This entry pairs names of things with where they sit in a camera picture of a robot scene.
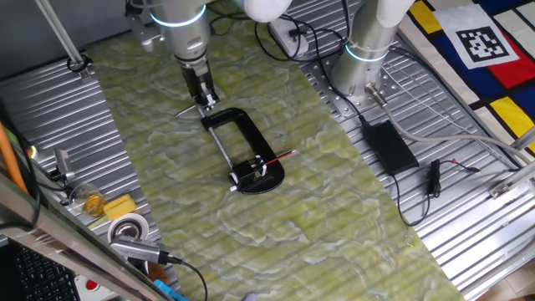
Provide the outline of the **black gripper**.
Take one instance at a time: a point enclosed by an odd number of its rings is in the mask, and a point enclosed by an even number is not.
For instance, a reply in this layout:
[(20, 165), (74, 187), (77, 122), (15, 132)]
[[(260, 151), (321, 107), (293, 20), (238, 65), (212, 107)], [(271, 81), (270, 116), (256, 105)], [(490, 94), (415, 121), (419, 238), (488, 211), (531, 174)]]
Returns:
[(205, 110), (213, 110), (220, 99), (211, 86), (211, 71), (207, 60), (181, 61), (180, 66), (186, 85), (192, 90), (192, 98), (198, 105), (204, 105)]

